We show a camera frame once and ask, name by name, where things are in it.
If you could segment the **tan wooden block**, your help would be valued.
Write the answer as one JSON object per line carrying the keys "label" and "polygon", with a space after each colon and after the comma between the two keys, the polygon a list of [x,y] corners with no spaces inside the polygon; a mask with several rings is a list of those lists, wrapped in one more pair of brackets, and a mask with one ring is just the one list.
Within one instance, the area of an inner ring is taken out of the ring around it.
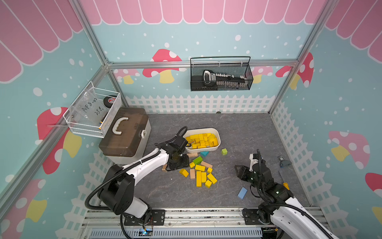
{"label": "tan wooden block", "polygon": [[196,178],[196,171],[195,169],[190,169],[190,178],[195,179]]}

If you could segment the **long yellow block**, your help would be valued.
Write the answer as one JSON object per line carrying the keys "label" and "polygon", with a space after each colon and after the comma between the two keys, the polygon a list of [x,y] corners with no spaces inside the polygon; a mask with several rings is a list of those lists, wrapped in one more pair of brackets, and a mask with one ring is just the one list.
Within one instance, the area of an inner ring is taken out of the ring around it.
{"label": "long yellow block", "polygon": [[196,186],[202,187],[202,172],[196,171]]}

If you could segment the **white oval plastic tub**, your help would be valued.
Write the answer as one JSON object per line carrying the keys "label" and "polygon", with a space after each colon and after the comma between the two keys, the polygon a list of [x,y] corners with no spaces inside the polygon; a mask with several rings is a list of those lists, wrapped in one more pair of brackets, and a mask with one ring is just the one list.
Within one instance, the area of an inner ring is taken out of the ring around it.
{"label": "white oval plastic tub", "polygon": [[211,134],[215,135],[216,136],[217,145],[216,146],[210,146],[210,147],[207,147],[207,148],[193,148],[192,146],[191,147],[187,147],[186,151],[188,153],[196,153],[196,152],[199,153],[199,152],[204,152],[204,151],[215,151],[221,145],[221,139],[220,139],[219,132],[216,129],[214,129],[214,128],[191,129],[191,130],[188,130],[185,133],[184,138],[188,138],[191,135],[203,134],[203,133],[211,133]]}

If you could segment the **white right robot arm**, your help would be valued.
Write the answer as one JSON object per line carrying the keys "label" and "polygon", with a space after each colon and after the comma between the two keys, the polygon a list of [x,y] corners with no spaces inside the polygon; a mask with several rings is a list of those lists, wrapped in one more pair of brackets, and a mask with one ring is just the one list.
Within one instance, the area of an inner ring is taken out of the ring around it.
{"label": "white right robot arm", "polygon": [[257,209],[244,208],[247,225],[274,225],[292,239],[337,239],[294,196],[285,185],[277,183],[266,166],[260,150],[250,154],[250,166],[235,165],[236,176],[257,190],[263,202]]}

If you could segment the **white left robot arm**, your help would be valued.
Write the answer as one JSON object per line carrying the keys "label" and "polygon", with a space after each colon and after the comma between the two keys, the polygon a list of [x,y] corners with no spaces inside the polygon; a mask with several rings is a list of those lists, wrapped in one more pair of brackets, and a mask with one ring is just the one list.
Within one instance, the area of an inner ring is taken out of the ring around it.
{"label": "white left robot arm", "polygon": [[116,215],[132,217],[141,225],[147,225],[152,218],[151,207],[134,196],[137,183],[153,170],[165,165],[166,171],[185,169],[189,157],[185,153],[188,128],[182,127],[170,140],[155,144],[156,148],[148,155],[125,166],[112,166],[102,184],[95,188],[85,200],[90,210],[112,211]]}

